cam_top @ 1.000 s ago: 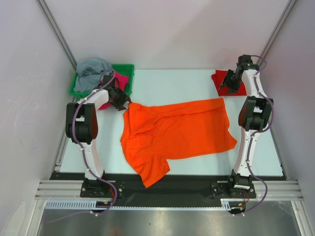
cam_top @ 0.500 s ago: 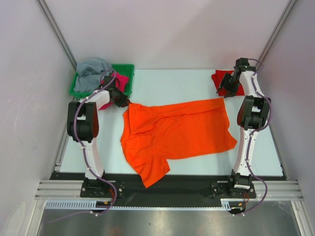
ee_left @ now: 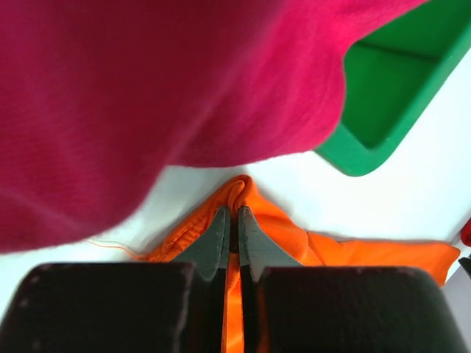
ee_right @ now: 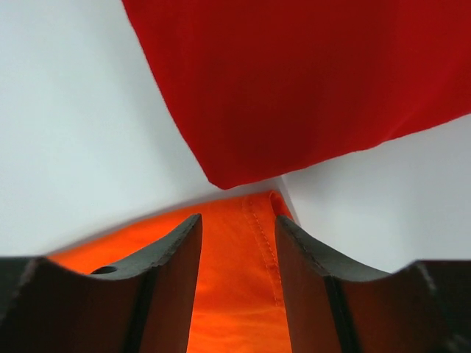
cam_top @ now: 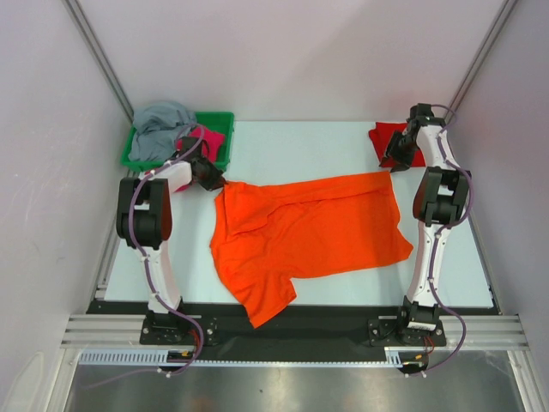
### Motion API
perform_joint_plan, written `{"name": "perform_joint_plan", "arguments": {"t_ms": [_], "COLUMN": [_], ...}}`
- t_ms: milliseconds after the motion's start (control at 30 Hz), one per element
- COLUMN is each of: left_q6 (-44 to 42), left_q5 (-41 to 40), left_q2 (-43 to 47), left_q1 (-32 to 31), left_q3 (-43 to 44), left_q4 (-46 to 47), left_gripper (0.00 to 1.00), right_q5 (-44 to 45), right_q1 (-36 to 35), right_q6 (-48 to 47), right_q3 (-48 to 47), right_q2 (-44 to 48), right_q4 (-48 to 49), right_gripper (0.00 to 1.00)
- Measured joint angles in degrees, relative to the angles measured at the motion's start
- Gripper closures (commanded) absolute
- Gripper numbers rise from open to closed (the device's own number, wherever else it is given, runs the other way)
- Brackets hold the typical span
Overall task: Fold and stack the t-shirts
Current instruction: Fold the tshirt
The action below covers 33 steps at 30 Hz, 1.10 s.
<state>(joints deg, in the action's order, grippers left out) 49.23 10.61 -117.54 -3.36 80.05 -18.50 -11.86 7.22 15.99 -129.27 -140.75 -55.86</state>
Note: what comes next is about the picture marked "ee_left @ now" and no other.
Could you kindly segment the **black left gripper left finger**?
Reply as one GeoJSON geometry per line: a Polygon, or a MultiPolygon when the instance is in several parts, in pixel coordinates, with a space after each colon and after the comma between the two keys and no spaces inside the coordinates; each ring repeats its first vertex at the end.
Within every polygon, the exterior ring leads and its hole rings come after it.
{"type": "Polygon", "coordinates": [[[3,352],[220,352],[230,211],[167,263],[45,263],[18,286],[3,352]]]}

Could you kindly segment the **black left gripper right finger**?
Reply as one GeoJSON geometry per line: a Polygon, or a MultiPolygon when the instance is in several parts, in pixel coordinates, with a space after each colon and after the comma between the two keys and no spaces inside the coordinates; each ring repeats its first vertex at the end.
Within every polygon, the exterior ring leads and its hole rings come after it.
{"type": "Polygon", "coordinates": [[[414,267],[304,266],[238,212],[246,352],[465,352],[432,277],[414,267]]]}

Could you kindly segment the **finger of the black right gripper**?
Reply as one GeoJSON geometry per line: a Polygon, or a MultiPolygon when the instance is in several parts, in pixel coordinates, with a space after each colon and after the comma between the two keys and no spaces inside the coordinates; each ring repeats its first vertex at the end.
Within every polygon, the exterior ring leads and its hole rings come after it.
{"type": "Polygon", "coordinates": [[[462,257],[458,260],[460,266],[468,276],[471,276],[471,259],[469,257],[462,257]]]}

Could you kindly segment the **orange t-shirt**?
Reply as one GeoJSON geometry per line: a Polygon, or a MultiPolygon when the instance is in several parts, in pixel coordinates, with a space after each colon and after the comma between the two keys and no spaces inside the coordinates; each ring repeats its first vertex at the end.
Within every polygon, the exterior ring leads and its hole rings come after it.
{"type": "Polygon", "coordinates": [[[151,253],[87,268],[72,352],[465,352],[446,243],[337,241],[231,179],[151,253]]]}

